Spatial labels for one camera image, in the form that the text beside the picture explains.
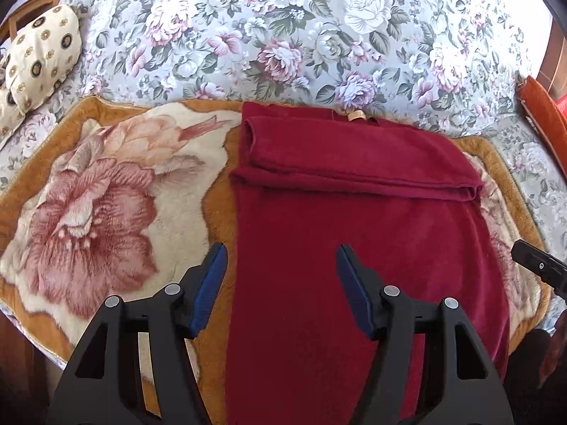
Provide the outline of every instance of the cream patterned pillow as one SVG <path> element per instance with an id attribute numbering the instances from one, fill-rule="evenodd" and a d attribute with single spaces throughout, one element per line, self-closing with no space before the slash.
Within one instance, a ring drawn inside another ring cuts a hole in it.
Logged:
<path id="1" fill-rule="evenodd" d="M 0 148 L 23 121 L 64 81 L 81 50 L 79 20 L 70 6 L 51 8 L 30 22 L 12 41 L 2 67 L 5 94 L 0 93 Z M 13 103 L 21 119 L 13 111 Z"/>

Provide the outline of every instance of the wooden chair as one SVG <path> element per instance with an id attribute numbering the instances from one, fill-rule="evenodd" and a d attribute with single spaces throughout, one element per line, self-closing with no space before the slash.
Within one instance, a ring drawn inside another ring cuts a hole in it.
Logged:
<path id="1" fill-rule="evenodd" d="M 18 34 L 18 29 L 29 24 L 49 8 L 57 6 L 59 2 L 60 0 L 28 0 L 19 6 L 6 18 L 2 25 L 0 25 L 0 45 L 4 43 L 8 37 L 14 40 Z"/>

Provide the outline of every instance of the silver screw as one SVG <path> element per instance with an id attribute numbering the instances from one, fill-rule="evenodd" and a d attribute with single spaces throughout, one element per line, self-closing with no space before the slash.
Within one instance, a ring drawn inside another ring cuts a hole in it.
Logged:
<path id="1" fill-rule="evenodd" d="M 457 308 L 459 306 L 459 302 L 457 301 L 457 299 L 453 299 L 452 297 L 447 297 L 445 299 L 445 305 L 447 305 L 449 308 Z"/>
<path id="2" fill-rule="evenodd" d="M 400 290 L 396 286 L 392 286 L 390 284 L 384 288 L 384 294 L 390 297 L 396 297 L 400 295 Z"/>
<path id="3" fill-rule="evenodd" d="M 107 300 L 104 301 L 104 305 L 108 308 L 112 308 L 120 303 L 120 299 L 118 296 L 110 296 Z"/>
<path id="4" fill-rule="evenodd" d="M 175 296 L 179 291 L 181 287 L 177 283 L 171 283 L 165 287 L 165 293 L 169 296 Z"/>

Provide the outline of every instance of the floral bedsheet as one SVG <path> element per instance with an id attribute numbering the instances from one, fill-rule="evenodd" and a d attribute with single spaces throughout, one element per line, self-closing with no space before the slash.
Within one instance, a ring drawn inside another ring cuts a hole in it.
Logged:
<path id="1" fill-rule="evenodd" d="M 0 151 L 0 191 L 87 95 L 361 109 L 452 137 L 488 135 L 551 252 L 564 257 L 553 216 L 567 217 L 567 188 L 513 115 L 529 52 L 500 0 L 63 1 L 79 16 L 83 51 Z"/>

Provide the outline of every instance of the red garment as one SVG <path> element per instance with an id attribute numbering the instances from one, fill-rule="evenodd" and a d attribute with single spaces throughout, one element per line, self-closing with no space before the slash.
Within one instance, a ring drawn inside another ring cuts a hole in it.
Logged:
<path id="1" fill-rule="evenodd" d="M 230 425 L 349 423 L 375 343 L 356 327 L 342 291 L 341 243 L 414 299 L 458 299 L 505 370 L 508 303 L 477 173 L 443 136 L 384 120 L 331 121 L 337 117 L 244 105 L 231 173 L 238 258 Z M 402 417 L 415 411 L 422 337 L 413 353 Z"/>

